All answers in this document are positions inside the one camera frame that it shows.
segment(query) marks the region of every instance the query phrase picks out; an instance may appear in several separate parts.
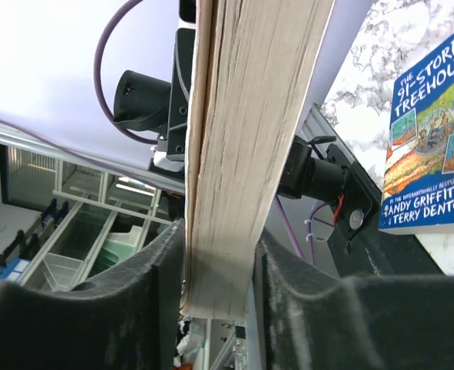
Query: purple cable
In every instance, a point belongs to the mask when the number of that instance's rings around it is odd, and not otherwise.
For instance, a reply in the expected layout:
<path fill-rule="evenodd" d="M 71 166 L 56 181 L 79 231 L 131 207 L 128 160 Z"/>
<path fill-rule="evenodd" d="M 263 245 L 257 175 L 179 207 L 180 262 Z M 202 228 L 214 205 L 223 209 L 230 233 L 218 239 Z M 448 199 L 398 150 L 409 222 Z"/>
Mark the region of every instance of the purple cable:
<path fill-rule="evenodd" d="M 128 171 L 125 171 L 125 170 L 121 170 L 120 168 L 118 168 L 116 166 L 112 166 L 112 165 L 110 165 L 108 163 L 101 162 L 99 160 L 94 160 L 92 158 L 88 158 L 87 156 L 82 156 L 81 154 L 78 154 L 75 151 L 72 151 L 72 150 L 70 150 L 68 148 L 65 148 L 64 146 L 61 146 L 59 144 L 53 143 L 52 141 L 46 139 L 45 137 L 43 137 L 43 136 L 41 136 L 41 135 L 39 135 L 39 134 L 29 130 L 29 129 L 25 129 L 24 127 L 18 126 L 18 125 L 14 124 L 14 123 L 10 123 L 10 122 L 5 121 L 3 119 L 0 119 L 0 123 L 2 125 L 7 126 L 7 127 L 11 127 L 14 130 L 18 130 L 18 131 L 20 131 L 22 133 L 30 135 L 30 136 L 34 137 L 35 139 L 41 141 L 42 143 L 48 144 L 50 146 L 53 146 L 54 148 L 60 150 L 61 152 L 67 153 L 67 154 L 69 154 L 71 156 L 74 156 L 74 157 L 80 159 L 80 160 L 84 160 L 85 162 L 88 162 L 88 163 L 92 164 L 93 166 L 102 167 L 102 168 L 104 168 L 106 170 L 110 170 L 110 171 L 113 171 L 115 173 L 121 173 L 122 175 L 127 176 L 130 179 L 137 180 L 137 181 L 139 181 L 141 183 L 145 183 L 146 185 L 150 185 L 151 187 L 155 187 L 157 189 L 161 189 L 161 190 L 165 190 L 165 191 L 169 190 L 169 189 L 166 189 L 166 188 L 163 188 L 163 187 L 158 187 L 154 183 L 151 183 L 148 180 L 145 180 L 145 179 L 142 179 L 142 178 L 136 176 L 136 174 L 134 174 L 134 173 L 131 173 L 131 172 L 128 172 Z"/>
<path fill-rule="evenodd" d="M 129 0 L 128 2 L 126 2 L 120 7 L 116 14 L 113 15 L 113 17 L 109 20 L 109 22 L 103 29 L 102 35 L 98 40 L 98 45 L 96 46 L 95 58 L 93 60 L 93 84 L 95 86 L 96 98 L 98 99 L 98 103 L 103 111 L 103 114 L 116 129 L 118 129 L 123 135 L 129 137 L 130 139 L 144 144 L 155 145 L 158 143 L 156 140 L 147 139 L 145 137 L 131 133 L 129 130 L 120 127 L 113 121 L 113 114 L 105 101 L 102 87 L 102 59 L 106 43 L 109 41 L 110 35 L 112 35 L 113 30 L 115 29 L 115 27 L 117 27 L 122 18 L 124 18 L 124 16 L 141 1 L 142 0 Z"/>
<path fill-rule="evenodd" d="M 309 236 L 309 247 L 311 249 L 311 257 L 312 257 L 312 264 L 316 265 L 316 251 L 314 249 L 314 237 L 312 236 L 312 220 L 314 219 L 314 215 L 326 205 L 326 203 L 322 203 L 317 206 L 312 212 L 311 216 L 309 216 L 309 222 L 307 222 L 307 232 Z"/>
<path fill-rule="evenodd" d="M 280 198 L 278 197 L 278 195 L 274 197 L 274 202 L 280 211 L 281 219 L 283 220 L 285 229 L 287 229 L 288 237 L 290 238 L 291 244 L 294 246 L 294 251 L 296 255 L 304 259 L 304 253 L 302 252 L 301 245 L 298 243 L 297 238 L 295 237 L 294 229 L 291 228 L 290 221 L 288 221 L 287 214 L 285 213 L 285 209 L 281 205 Z"/>

